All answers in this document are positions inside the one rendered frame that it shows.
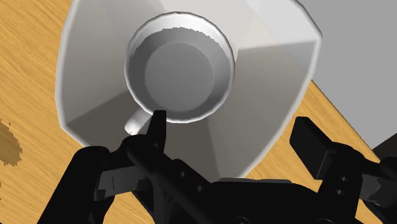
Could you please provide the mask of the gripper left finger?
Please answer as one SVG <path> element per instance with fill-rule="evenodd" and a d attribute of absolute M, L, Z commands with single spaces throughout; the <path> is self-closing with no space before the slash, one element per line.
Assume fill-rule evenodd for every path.
<path fill-rule="evenodd" d="M 88 146 L 72 157 L 37 224 L 103 224 L 115 196 L 131 192 L 155 224 L 216 224 L 209 182 L 165 153 L 165 112 L 145 134 L 126 137 L 110 152 Z"/>

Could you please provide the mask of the white mug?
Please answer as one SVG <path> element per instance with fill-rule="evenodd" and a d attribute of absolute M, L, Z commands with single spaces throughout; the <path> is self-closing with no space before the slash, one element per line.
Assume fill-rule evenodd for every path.
<path fill-rule="evenodd" d="M 139 106 L 125 124 L 125 131 L 135 135 L 156 110 L 165 110 L 169 123 L 192 123 L 213 114 L 231 91 L 235 57 L 215 24 L 172 11 L 136 30 L 123 70 Z"/>

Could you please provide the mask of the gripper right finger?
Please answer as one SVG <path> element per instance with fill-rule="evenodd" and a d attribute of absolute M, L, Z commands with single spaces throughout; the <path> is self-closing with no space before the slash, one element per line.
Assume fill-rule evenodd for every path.
<path fill-rule="evenodd" d="M 316 224 L 362 224 L 356 219 L 360 200 L 382 224 L 397 224 L 397 157 L 372 162 L 332 141 L 305 116 L 296 117 L 289 143 L 311 176 L 322 182 Z"/>

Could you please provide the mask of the white angular bowl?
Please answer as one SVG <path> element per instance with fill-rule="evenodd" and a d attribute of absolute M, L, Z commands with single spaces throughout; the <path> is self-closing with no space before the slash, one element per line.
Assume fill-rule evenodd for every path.
<path fill-rule="evenodd" d="M 143 23 L 168 11 L 217 25 L 237 65 L 215 113 L 168 124 L 165 152 L 209 181 L 242 178 L 283 133 L 314 75 L 322 37 L 299 0 L 72 0 L 56 69 L 60 126 L 83 146 L 120 146 L 138 108 L 123 75 L 127 44 Z"/>

